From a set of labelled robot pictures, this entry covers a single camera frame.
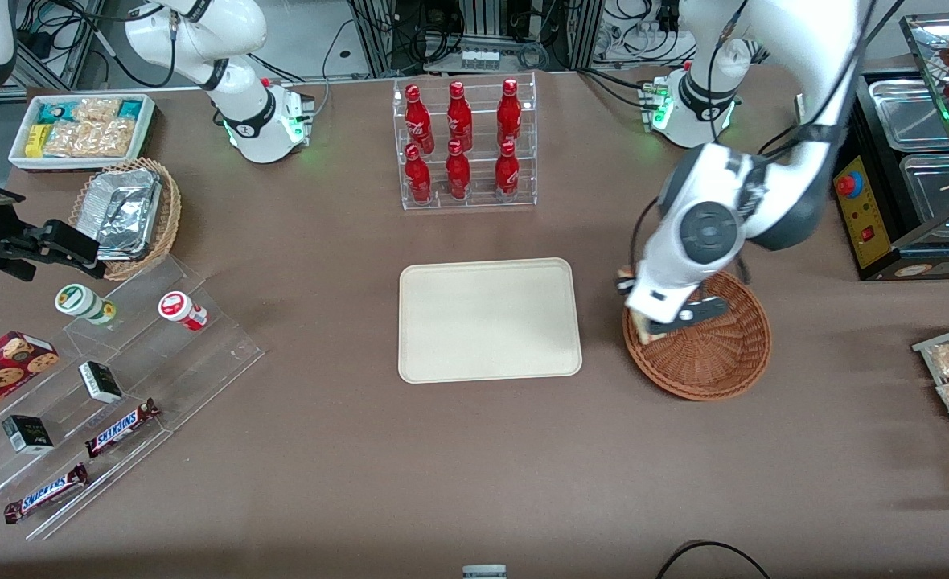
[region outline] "tabletop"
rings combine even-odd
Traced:
[[[536,81],[540,204],[464,214],[401,209],[391,81],[332,85],[312,146],[273,165],[228,145],[203,92],[152,92],[148,153],[183,199],[173,253],[268,355],[51,539],[23,541],[0,513],[0,577],[504,563],[515,579],[631,578],[691,539],[736,545],[773,576],[949,576],[949,421],[909,349],[949,330],[949,281],[858,282],[830,202],[809,241],[746,249],[772,326],[765,376],[727,402],[676,399],[629,359],[613,279],[683,150],[577,74]],[[755,150],[793,121],[779,67],[754,67],[740,94],[730,146]],[[40,223],[65,217],[85,179],[14,170],[9,188]],[[573,268],[577,374],[401,380],[404,268],[526,257]],[[55,334],[69,318],[52,295],[85,279],[0,275],[0,335]],[[675,576],[751,575],[694,552]]]

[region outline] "yellow control panel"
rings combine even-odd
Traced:
[[[857,263],[861,264],[861,268],[868,267],[889,253],[891,246],[860,157],[854,158],[836,175],[832,187],[835,188],[839,208],[843,210],[846,231],[849,232]]]

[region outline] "beige tray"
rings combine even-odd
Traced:
[[[410,384],[580,369],[567,261],[420,265],[400,275],[400,377]]]

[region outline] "red switch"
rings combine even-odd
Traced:
[[[843,175],[836,179],[836,193],[839,195],[849,195],[853,193],[854,188],[857,188],[857,180],[850,175]]]

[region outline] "aluminum foil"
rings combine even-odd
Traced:
[[[99,242],[103,261],[136,261],[150,252],[162,180],[148,169],[102,173],[89,184],[75,228]]]

